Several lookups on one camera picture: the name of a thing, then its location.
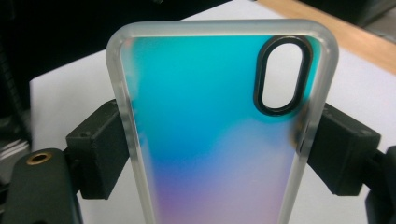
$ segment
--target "white surface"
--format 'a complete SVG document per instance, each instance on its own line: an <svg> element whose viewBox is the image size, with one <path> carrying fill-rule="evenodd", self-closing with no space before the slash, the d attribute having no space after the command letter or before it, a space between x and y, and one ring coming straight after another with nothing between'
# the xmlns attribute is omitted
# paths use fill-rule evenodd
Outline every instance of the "white surface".
<svg viewBox="0 0 396 224"><path fill-rule="evenodd" d="M235 0L191 20L277 19L279 15L246 0ZM34 149L65 148L64 138L104 102L113 99L103 51L31 81ZM382 134L379 149L396 145L396 76L346 50L327 102ZM307 166L292 224L366 223L365 189L359 197L336 197ZM128 162L108 201L79 198L84 223L144 223Z"/></svg>

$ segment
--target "iridescent phone case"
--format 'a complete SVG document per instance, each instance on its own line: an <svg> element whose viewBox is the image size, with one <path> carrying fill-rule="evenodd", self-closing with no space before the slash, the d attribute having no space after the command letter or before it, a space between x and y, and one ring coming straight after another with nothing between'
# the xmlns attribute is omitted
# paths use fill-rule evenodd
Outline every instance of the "iridescent phone case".
<svg viewBox="0 0 396 224"><path fill-rule="evenodd" d="M303 53L290 102L267 106L267 58ZM338 59L302 20L139 22L106 61L148 224L287 223Z"/></svg>

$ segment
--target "frosted phone case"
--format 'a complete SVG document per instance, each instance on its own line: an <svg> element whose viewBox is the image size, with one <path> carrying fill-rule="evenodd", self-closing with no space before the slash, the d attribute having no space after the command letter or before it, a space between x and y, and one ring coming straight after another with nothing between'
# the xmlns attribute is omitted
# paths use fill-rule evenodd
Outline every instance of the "frosted phone case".
<svg viewBox="0 0 396 224"><path fill-rule="evenodd" d="M297 103L271 114L257 102L258 58L278 36L304 39L311 59ZM116 32L106 60L146 222L288 222L337 57L312 21L139 22Z"/></svg>

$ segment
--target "wooden table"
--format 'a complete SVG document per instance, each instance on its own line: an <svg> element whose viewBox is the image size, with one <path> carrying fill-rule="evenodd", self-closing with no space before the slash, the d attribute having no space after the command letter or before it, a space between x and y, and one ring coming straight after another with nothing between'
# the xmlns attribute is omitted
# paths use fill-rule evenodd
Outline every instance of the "wooden table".
<svg viewBox="0 0 396 224"><path fill-rule="evenodd" d="M348 22L295 0L259 0L286 18L317 21L329 28L338 44L396 75L396 45Z"/></svg>

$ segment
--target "oval camera opening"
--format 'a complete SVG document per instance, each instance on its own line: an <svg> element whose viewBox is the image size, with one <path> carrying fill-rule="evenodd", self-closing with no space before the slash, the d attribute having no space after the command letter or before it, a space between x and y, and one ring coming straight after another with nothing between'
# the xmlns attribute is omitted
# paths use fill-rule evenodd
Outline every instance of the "oval camera opening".
<svg viewBox="0 0 396 224"><path fill-rule="evenodd" d="M294 96L303 53L295 44L282 44L272 50L267 60L262 103L277 109Z"/></svg>

